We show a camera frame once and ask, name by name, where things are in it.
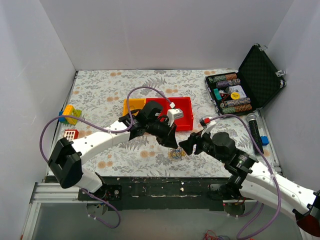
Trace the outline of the yellow plastic bin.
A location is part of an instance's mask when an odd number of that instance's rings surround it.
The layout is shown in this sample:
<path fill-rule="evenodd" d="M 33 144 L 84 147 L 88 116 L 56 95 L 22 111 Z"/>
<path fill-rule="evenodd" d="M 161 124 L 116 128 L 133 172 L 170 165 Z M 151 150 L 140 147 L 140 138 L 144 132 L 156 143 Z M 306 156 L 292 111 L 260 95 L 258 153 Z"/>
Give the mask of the yellow plastic bin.
<path fill-rule="evenodd" d="M 146 104 L 146 99 L 145 98 L 130 98 L 128 101 L 129 105 L 129 110 L 141 110 Z M 128 111 L 128 105 L 127 105 L 127 99 L 124 99 L 123 102 L 123 111 L 122 115 L 125 116 L 129 113 Z"/>

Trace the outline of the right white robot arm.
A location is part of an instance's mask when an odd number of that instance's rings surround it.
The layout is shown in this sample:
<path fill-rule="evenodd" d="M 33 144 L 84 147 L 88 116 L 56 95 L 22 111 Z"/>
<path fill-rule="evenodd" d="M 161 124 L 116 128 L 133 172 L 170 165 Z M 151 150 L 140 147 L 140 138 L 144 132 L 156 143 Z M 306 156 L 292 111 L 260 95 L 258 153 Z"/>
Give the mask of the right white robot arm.
<path fill-rule="evenodd" d="M 226 132 L 192 133 L 179 146 L 188 154 L 206 153 L 224 164 L 231 174 L 226 186 L 232 199 L 240 196 L 280 210 L 308 234 L 320 235 L 320 193 L 302 187 L 269 169 L 254 156 L 236 148 Z"/>

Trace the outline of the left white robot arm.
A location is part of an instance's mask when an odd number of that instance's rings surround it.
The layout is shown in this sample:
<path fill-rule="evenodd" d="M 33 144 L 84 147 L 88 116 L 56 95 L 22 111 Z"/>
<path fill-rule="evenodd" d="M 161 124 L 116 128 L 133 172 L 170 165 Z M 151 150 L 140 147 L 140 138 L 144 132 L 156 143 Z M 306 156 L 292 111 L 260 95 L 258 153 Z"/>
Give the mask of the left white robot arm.
<path fill-rule="evenodd" d="M 48 165 L 63 189 L 78 187 L 85 189 L 95 200 L 106 196 L 102 178 L 83 168 L 83 164 L 97 154 L 118 144 L 127 143 L 148 133 L 167 148 L 177 149 L 175 120 L 184 116 L 174 103 L 166 115 L 163 107 L 155 101 L 142 109 L 132 110 L 107 128 L 88 136 L 69 141 L 63 137 L 57 141 L 49 157 Z"/>

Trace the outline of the red plastic bin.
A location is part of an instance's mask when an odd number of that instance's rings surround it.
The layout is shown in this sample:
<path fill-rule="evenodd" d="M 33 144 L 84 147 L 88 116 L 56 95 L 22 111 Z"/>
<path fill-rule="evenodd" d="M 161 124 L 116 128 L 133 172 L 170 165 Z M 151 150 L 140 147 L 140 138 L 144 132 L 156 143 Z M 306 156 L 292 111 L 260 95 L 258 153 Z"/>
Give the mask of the red plastic bin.
<path fill-rule="evenodd" d="M 152 101 L 157 102 L 162 106 L 163 109 L 160 116 L 167 114 L 167 111 L 170 109 L 170 104 L 165 98 L 163 97 L 162 98 L 146 98 L 146 103 L 149 103 Z"/>
<path fill-rule="evenodd" d="M 169 100 L 175 104 L 176 109 L 181 109 L 183 117 L 174 121 L 177 132 L 189 132 L 193 130 L 194 115 L 190 97 L 170 97 Z"/>

